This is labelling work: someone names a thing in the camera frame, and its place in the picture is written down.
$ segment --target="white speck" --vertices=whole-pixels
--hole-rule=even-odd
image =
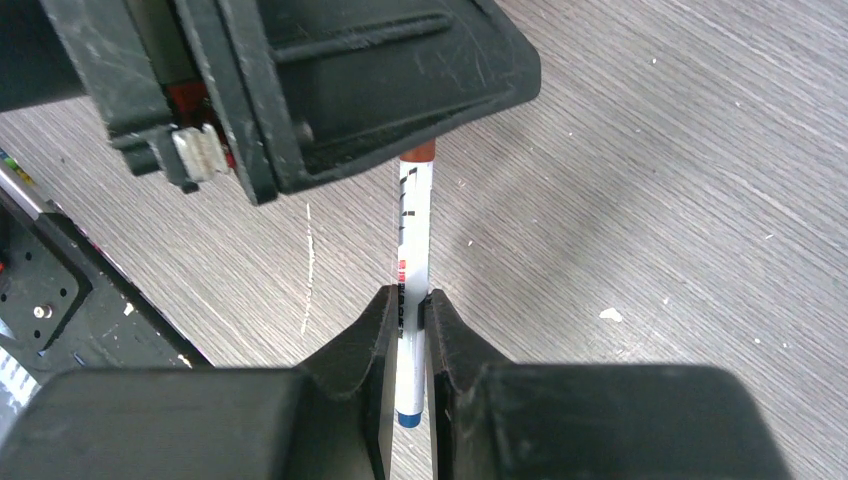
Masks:
[[[306,274],[306,306],[303,311],[303,322],[300,324],[300,334],[306,333],[306,325],[309,323],[309,312],[312,310],[312,286],[315,277],[315,242],[312,238],[312,212],[309,202],[306,203],[306,243],[309,246],[309,269]]]
[[[598,317],[603,318],[604,320],[612,320],[616,323],[621,323],[624,321],[624,317],[622,317],[621,314],[618,313],[618,310],[614,308],[608,308],[604,310],[603,312],[601,312],[600,315],[598,315]]]

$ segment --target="bolt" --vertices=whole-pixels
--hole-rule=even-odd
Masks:
[[[32,309],[32,314],[38,319],[50,318],[53,315],[53,309],[50,305],[39,305]]]

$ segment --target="blue marker end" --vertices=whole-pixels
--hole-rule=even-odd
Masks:
[[[415,415],[404,415],[398,412],[398,423],[403,428],[415,428],[421,423],[421,414],[416,413]]]

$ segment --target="marker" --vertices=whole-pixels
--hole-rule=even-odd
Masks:
[[[424,300],[430,291],[430,191],[436,142],[400,157],[398,357],[395,410],[414,428],[424,411]]]

